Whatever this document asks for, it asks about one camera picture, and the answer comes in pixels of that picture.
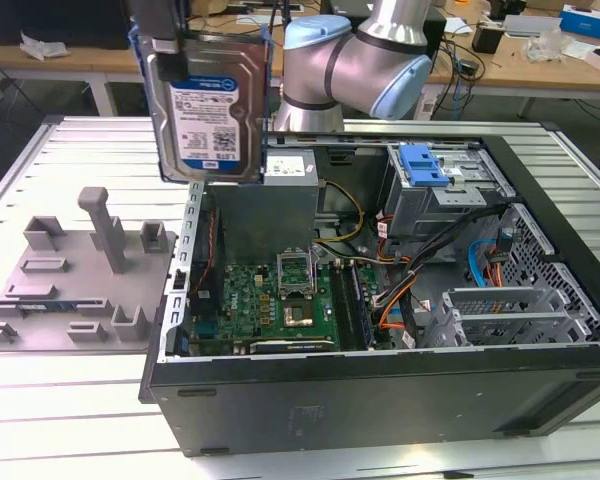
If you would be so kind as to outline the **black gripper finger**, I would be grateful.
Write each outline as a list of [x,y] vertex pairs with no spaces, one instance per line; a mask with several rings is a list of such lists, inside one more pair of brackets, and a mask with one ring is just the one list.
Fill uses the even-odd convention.
[[188,62],[178,39],[155,39],[154,53],[162,81],[182,82],[188,79]]

